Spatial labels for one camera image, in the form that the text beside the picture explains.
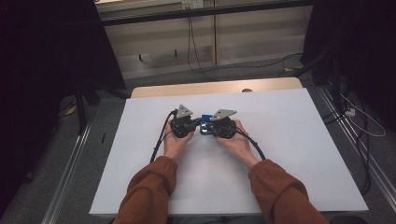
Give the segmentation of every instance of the gray floor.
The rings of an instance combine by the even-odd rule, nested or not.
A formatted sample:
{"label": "gray floor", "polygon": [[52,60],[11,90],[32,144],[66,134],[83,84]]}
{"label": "gray floor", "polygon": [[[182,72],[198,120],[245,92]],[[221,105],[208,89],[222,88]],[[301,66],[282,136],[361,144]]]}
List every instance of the gray floor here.
{"label": "gray floor", "polygon": [[[259,65],[275,61],[244,63],[243,65]],[[298,57],[288,60],[287,66],[298,65],[297,61]],[[237,80],[278,77],[281,71],[282,63],[279,63],[261,68],[223,68],[207,73],[207,75],[215,80]],[[207,81],[210,80],[203,74],[183,71],[155,77],[134,78],[126,80],[126,84],[128,90],[132,91],[139,86]],[[315,87],[309,75],[304,75],[301,81],[308,88],[319,114],[322,116],[329,114],[331,110],[320,94],[320,89],[325,87]],[[109,221],[106,218],[92,217],[88,213],[118,128],[124,102],[108,94],[101,94],[101,97],[102,102],[99,106],[86,106],[89,117],[92,118],[94,115],[91,132],[85,147],[81,151],[75,174],[67,189],[56,223],[108,223]],[[372,115],[375,114],[374,111],[369,110],[369,112]],[[327,127],[357,185],[362,186],[364,172],[353,145],[338,122],[333,122]],[[370,131],[379,132],[372,123],[370,124]],[[59,120],[56,132],[52,136],[45,154],[34,170],[34,180],[20,187],[18,194],[9,205],[0,223],[40,223],[42,221],[72,154],[72,149],[78,138],[77,132],[77,114]],[[389,181],[396,184],[394,167],[394,159],[396,158],[396,150],[394,150],[396,148],[395,132],[389,131],[385,137],[371,137],[370,140],[370,148],[374,158],[388,176]],[[364,196],[364,199],[370,210],[353,215],[364,217],[369,223],[396,223],[396,213],[374,181],[371,190]],[[340,213],[324,214],[327,218],[339,215]]]}

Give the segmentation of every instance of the wall outlet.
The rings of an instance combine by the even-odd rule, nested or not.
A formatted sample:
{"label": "wall outlet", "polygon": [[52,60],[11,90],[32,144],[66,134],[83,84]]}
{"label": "wall outlet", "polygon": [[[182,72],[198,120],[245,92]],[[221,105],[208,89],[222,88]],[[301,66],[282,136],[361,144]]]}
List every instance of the wall outlet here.
{"label": "wall outlet", "polygon": [[350,117],[354,117],[354,116],[355,116],[355,109],[353,109],[353,108],[348,108],[348,109],[346,110],[346,115],[347,115],[347,116],[350,116]]}
{"label": "wall outlet", "polygon": [[191,0],[181,2],[181,9],[186,10],[186,9],[190,9],[190,8],[192,8]]}
{"label": "wall outlet", "polygon": [[203,8],[203,7],[204,7],[204,0],[191,1],[191,8]]}

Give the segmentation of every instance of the black curtain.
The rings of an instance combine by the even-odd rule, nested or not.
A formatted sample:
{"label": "black curtain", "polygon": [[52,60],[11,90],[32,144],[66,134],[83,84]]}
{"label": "black curtain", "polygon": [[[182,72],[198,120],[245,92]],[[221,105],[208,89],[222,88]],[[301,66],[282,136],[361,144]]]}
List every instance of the black curtain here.
{"label": "black curtain", "polygon": [[0,216],[34,169],[59,102],[76,83],[125,88],[105,29],[78,26],[99,20],[93,0],[0,0]]}
{"label": "black curtain", "polygon": [[396,3],[388,0],[317,1],[304,41],[302,63],[320,53],[328,56],[313,69],[316,83],[332,74],[332,60],[341,75],[396,130]]}

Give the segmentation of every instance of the person's right hand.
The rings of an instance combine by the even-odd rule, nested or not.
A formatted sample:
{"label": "person's right hand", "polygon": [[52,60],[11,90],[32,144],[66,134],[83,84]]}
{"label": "person's right hand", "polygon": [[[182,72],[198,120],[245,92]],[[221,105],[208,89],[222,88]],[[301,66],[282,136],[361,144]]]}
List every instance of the person's right hand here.
{"label": "person's right hand", "polygon": [[[239,129],[238,131],[242,131],[243,133],[248,135],[239,119],[235,120],[235,124],[237,130]],[[242,161],[248,168],[253,167],[257,162],[259,162],[250,151],[248,139],[241,134],[236,133],[235,136],[231,139],[219,137],[217,139],[220,144],[227,147],[230,153],[237,159]]]}

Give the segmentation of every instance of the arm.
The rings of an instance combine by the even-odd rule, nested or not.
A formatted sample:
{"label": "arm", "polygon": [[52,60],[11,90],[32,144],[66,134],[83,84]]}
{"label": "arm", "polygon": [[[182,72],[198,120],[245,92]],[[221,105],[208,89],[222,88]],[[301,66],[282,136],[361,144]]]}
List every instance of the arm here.
{"label": "arm", "polygon": [[[248,134],[239,120],[235,124]],[[218,142],[250,169],[252,192],[268,222],[328,223],[309,202],[304,184],[269,160],[259,162],[244,136],[237,133],[232,139],[218,138]]]}
{"label": "arm", "polygon": [[164,153],[132,178],[127,193],[120,204],[114,224],[162,224],[168,216],[169,196],[175,190],[177,159],[192,139],[193,133],[176,138],[170,121],[165,127]]}

